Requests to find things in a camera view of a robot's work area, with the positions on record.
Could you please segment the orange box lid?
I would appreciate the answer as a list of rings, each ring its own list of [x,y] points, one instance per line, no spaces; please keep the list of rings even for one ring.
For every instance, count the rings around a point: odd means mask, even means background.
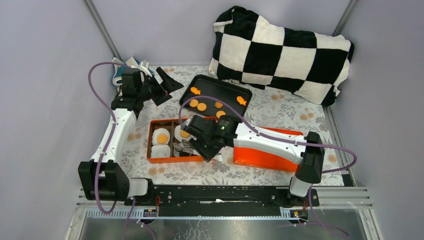
[[[306,147],[263,137],[246,124],[238,125],[234,140],[233,162],[236,165],[295,172]]]

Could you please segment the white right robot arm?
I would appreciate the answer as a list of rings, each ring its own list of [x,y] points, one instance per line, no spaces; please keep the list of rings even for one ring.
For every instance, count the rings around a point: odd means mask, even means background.
[[[293,206],[301,205],[310,187],[321,182],[325,150],[320,135],[315,132],[306,136],[282,133],[229,115],[218,120],[195,115],[181,121],[180,127],[192,136],[189,144],[206,162],[215,158],[222,148],[232,147],[257,151],[261,161],[276,156],[296,164],[286,193],[287,201]]]

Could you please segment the black baking tray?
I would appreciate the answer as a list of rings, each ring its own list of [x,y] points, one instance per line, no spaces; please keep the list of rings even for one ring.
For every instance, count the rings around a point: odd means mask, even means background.
[[[228,104],[241,116],[245,114],[250,100],[253,96],[251,90],[247,88],[231,84],[223,80],[215,79],[207,75],[198,74],[188,84],[188,87],[186,88],[179,100],[180,104],[183,104],[186,98],[192,98],[195,96],[190,92],[191,87],[196,87],[197,89],[201,90],[201,96],[213,97]],[[247,106],[240,105],[236,100],[237,96],[242,96],[247,101]],[[228,109],[228,107],[226,106],[223,106],[221,109],[217,109],[215,107],[215,100],[205,98],[198,98],[197,100],[199,103],[205,103],[207,105],[206,111],[201,112],[197,108],[190,107],[189,104],[185,105],[184,107],[188,110],[194,111],[207,117],[216,117],[216,113],[218,111],[224,111],[227,115],[232,117],[236,116],[233,111]]]

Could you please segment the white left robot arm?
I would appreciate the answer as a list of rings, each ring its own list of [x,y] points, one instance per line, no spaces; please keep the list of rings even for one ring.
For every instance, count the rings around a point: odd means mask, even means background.
[[[135,127],[147,101],[159,106],[172,98],[183,84],[170,77],[161,67],[149,70],[143,61],[138,66],[114,62],[117,94],[106,103],[97,92],[95,97],[108,110],[110,118],[99,147],[90,160],[78,166],[85,197],[90,201],[125,201],[135,196],[144,206],[152,204],[155,192],[147,179],[131,179],[121,168],[124,143]]]

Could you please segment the orange compartment box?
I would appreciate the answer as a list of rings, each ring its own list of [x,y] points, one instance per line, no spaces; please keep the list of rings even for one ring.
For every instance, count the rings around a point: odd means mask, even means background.
[[[152,120],[146,157],[151,164],[202,162],[203,158],[190,145],[193,138],[178,119]]]

